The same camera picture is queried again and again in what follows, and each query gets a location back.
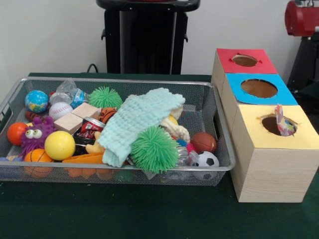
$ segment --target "wire mesh basket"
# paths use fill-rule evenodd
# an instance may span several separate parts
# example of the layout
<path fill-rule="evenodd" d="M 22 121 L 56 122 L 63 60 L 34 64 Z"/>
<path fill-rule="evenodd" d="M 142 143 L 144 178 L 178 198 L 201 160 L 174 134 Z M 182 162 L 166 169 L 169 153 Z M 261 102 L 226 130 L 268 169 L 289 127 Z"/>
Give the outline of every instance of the wire mesh basket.
<path fill-rule="evenodd" d="M 0 105 L 0 157 L 18 155 L 21 147 L 7 139 L 8 127 L 14 122 L 28 122 L 24 114 L 24 98 L 32 90 L 49 94 L 66 78 L 28 77 L 18 81 Z M 226 171 L 235 166 L 234 151 L 217 90 L 210 83 L 166 82 L 109 79 L 75 79 L 78 88 L 91 93 L 100 86 L 115 89 L 124 100 L 129 95 L 146 94 L 164 87 L 186 99 L 178 124 L 188 129 L 190 136 L 208 132 L 217 139 L 215 156 L 220 167 L 177 166 L 154 175 L 133 165 L 113 168 L 105 164 L 72 164 L 40 162 L 0 162 L 0 181 L 160 184 L 216 186 Z"/>

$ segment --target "black cable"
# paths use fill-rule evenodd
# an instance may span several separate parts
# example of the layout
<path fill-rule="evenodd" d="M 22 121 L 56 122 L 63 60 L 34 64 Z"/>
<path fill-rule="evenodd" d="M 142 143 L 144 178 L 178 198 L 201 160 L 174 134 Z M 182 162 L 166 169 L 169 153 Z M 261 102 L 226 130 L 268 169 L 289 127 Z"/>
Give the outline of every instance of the black cable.
<path fill-rule="evenodd" d="M 91 70 L 91 68 L 92 68 L 92 66 L 94 67 L 95 72 L 96 72 L 96 73 L 99 73 L 99 70 L 98 70 L 98 68 L 96 67 L 96 65 L 95 65 L 94 63 L 92 63 L 92 64 L 89 66 L 89 68 L 87 69 L 86 72 L 89 73 L 90 70 Z"/>

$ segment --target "soccer ball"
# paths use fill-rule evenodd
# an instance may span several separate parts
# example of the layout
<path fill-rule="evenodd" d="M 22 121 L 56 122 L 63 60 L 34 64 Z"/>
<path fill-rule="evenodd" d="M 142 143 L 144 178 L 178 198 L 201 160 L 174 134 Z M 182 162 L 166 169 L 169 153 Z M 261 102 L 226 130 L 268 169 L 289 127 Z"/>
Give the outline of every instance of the soccer ball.
<path fill-rule="evenodd" d="M 219 167 L 219 161 L 217 157 L 211 152 L 203 151 L 198 154 L 199 159 L 196 162 L 196 166 L 198 167 Z M 197 171 L 194 172 L 194 176 L 201 181 L 209 181 L 215 178 L 217 172 L 214 171 Z"/>

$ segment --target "purple fuzzy toy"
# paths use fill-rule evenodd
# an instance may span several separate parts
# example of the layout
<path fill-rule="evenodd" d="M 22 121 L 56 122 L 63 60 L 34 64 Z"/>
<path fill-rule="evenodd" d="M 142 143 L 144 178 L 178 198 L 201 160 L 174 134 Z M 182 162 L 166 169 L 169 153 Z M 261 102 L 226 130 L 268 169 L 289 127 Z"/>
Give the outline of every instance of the purple fuzzy toy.
<path fill-rule="evenodd" d="M 34 149 L 44 148 L 46 138 L 56 130 L 53 125 L 53 118 L 50 116 L 45 117 L 43 123 L 41 118 L 35 117 L 32 124 L 33 126 L 29 126 L 25 134 L 22 135 L 21 146 L 23 151 L 19 156 L 23 158 Z"/>

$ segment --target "yellow ball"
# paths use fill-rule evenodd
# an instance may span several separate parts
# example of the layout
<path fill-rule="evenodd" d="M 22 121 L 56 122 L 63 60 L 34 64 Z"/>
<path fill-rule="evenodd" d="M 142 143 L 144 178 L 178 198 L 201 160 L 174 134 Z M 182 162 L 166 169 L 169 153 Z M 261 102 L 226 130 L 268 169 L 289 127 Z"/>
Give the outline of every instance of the yellow ball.
<path fill-rule="evenodd" d="M 171 121 L 173 124 L 178 125 L 177 120 L 173 116 L 168 116 L 169 121 Z"/>
<path fill-rule="evenodd" d="M 56 131 L 46 138 L 44 149 L 51 158 L 55 160 L 64 160 L 74 154 L 75 141 L 69 133 Z"/>

